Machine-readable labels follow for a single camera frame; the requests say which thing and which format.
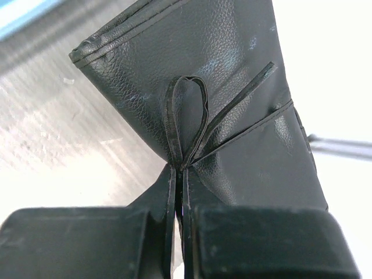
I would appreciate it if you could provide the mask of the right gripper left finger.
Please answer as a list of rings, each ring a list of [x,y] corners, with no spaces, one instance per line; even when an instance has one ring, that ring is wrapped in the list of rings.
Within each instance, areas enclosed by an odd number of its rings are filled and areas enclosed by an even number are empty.
[[[176,171],[126,207],[27,208],[1,227],[2,278],[171,278]]]

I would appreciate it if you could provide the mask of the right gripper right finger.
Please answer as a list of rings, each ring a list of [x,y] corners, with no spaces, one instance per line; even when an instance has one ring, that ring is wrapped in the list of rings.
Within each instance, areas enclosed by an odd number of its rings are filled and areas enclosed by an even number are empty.
[[[185,278],[359,278],[334,217],[317,209],[228,206],[183,172]]]

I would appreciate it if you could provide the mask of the mint green suitcase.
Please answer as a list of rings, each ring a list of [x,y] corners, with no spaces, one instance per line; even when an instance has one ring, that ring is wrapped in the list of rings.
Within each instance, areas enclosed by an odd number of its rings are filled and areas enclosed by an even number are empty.
[[[62,0],[1,1],[1,41],[64,2]]]

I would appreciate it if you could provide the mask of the black leather pouch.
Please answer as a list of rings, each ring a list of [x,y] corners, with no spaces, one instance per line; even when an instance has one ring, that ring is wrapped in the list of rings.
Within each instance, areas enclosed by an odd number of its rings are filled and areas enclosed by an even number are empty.
[[[271,1],[137,1],[69,56],[179,169],[186,205],[328,208]]]

